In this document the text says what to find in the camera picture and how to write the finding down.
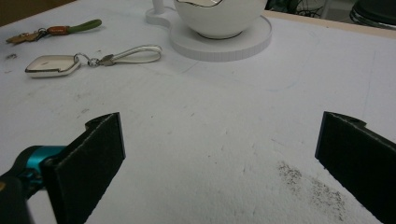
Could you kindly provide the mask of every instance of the metal clip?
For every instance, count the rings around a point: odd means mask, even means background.
[[[47,30],[44,29],[44,28],[38,29],[37,32],[38,32],[38,35],[35,37],[35,41],[37,41],[37,40],[41,39],[42,37],[44,37],[44,36],[46,36],[46,35],[49,34],[49,33],[47,32]]]
[[[109,54],[99,61],[100,65],[111,66],[116,63],[151,63],[161,58],[162,49],[158,45],[142,45],[133,49],[125,50],[119,54]]]

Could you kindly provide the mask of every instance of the white key fob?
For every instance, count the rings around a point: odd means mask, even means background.
[[[29,77],[60,77],[67,76],[79,68],[81,62],[75,56],[46,55],[36,58],[26,67]]]

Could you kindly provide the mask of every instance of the white tabletop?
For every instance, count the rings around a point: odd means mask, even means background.
[[[145,22],[151,8],[80,0],[0,28],[5,40],[103,21],[83,34],[1,42],[1,173],[25,148],[68,145],[88,120],[120,112],[127,158],[88,223],[379,223],[314,154],[323,111],[396,141],[396,39],[269,18],[263,52],[204,63]],[[143,44],[162,46],[161,60],[82,66],[67,77],[24,73],[42,55],[101,58]],[[36,223],[55,223],[45,191],[29,205]]]

